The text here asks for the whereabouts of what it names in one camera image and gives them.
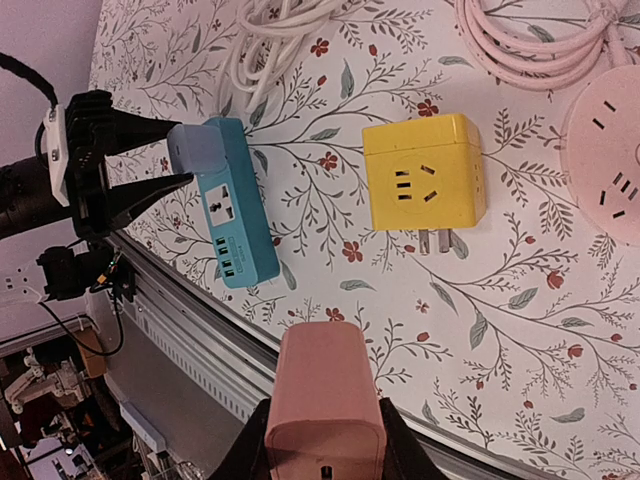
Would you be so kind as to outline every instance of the pink power cable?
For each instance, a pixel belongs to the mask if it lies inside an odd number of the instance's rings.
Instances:
[[[501,31],[485,15],[481,0],[454,1],[456,19],[471,53],[486,70],[516,87],[548,90],[575,83],[596,64],[605,38],[612,65],[629,63],[617,28],[620,12],[629,0],[589,0],[591,14],[585,30],[549,43],[519,40]],[[509,52],[533,56],[534,60]]]

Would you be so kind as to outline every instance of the electronic device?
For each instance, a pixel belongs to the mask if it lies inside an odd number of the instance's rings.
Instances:
[[[596,78],[565,125],[561,160],[569,190],[593,223],[616,240],[640,245],[640,67]]]
[[[265,437],[271,478],[380,480],[387,435],[360,329],[294,325],[281,349]]]
[[[280,274],[242,122],[212,118],[167,136],[174,172],[196,175],[220,275],[229,288]]]
[[[363,130],[374,230],[470,228],[487,203],[477,127],[464,115],[440,115]],[[420,236],[429,252],[428,234]]]

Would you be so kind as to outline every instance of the wall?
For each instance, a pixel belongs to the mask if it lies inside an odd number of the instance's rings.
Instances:
[[[45,76],[60,102],[86,91],[100,0],[2,0],[0,50]],[[47,101],[23,80],[0,71],[0,165],[33,155],[33,137]],[[0,270],[37,258],[47,247],[75,240],[70,221],[0,241]],[[68,315],[84,311],[82,299],[53,305]],[[37,328],[51,319],[37,305],[0,311],[0,340]]]

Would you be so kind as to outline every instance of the black cable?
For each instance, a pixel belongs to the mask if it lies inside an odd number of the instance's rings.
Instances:
[[[35,139],[35,151],[36,158],[40,162],[44,168],[49,170],[49,163],[45,160],[42,155],[42,136],[44,135],[44,123],[40,122],[40,126],[38,127],[38,131],[36,131],[36,139]]]
[[[122,347],[124,346],[124,329],[122,327],[122,318],[120,317],[120,312],[118,311],[118,300],[116,299],[115,295],[113,296],[113,310],[115,311],[116,321],[118,322],[118,331],[120,332],[120,340],[118,341],[118,346],[116,348],[114,348],[113,350],[111,350],[110,352],[99,352],[98,350],[94,350],[93,348],[89,347],[88,345],[85,345],[80,340],[78,340],[73,333],[71,333],[71,330],[69,330],[67,328],[67,326],[64,323],[62,323],[62,320],[60,320],[60,317],[58,317],[58,315],[56,315],[56,313],[53,310],[51,310],[51,308],[49,308],[48,305],[46,305],[44,302],[40,302],[40,303],[38,303],[38,305],[40,305],[42,308],[44,308],[49,313],[49,315],[51,315],[51,318],[53,318],[56,321],[56,323],[58,325],[60,325],[60,327],[62,327],[62,329],[65,331],[65,333],[67,335],[69,335],[69,337],[71,337],[73,339],[73,341],[76,342],[76,344],[79,347],[84,348],[88,352],[91,352],[94,355],[97,355],[99,357],[112,357],[115,354],[119,353],[120,350],[122,350]],[[91,320],[95,324],[95,321],[89,315],[82,314],[82,315],[79,315],[79,316],[88,318],[89,320]]]
[[[58,105],[58,97],[56,96],[56,91],[54,90],[53,85],[51,85],[42,75],[30,66],[10,55],[0,52],[0,68],[10,71],[17,77],[24,78],[27,82],[40,90],[42,94],[47,97],[49,103],[51,103],[51,108],[55,108],[55,106]]]
[[[75,242],[71,242],[69,245],[67,245],[65,248],[73,248],[76,245],[80,245],[82,242],[84,242],[84,238],[79,238],[78,240],[76,240]]]
[[[13,73],[15,76],[19,78],[24,78],[31,85],[36,87],[42,94],[47,97],[49,103],[51,104],[51,109],[53,110],[58,105],[58,97],[56,95],[56,91],[53,88],[46,78],[40,75],[37,71],[35,71],[30,66],[22,63],[17,58],[14,58],[10,55],[6,55],[0,52],[0,68],[8,70]],[[40,123],[38,130],[36,131],[35,138],[35,153],[36,158],[40,162],[40,164],[49,170],[49,165],[47,160],[45,160],[42,155],[42,136],[44,135],[44,123]]]

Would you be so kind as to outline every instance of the power strip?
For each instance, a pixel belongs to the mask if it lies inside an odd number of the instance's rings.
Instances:
[[[616,240],[640,245],[640,67],[596,78],[566,122],[563,170],[578,207]]]
[[[280,274],[242,122],[212,118],[167,136],[174,173],[196,175],[220,276],[229,288]]]

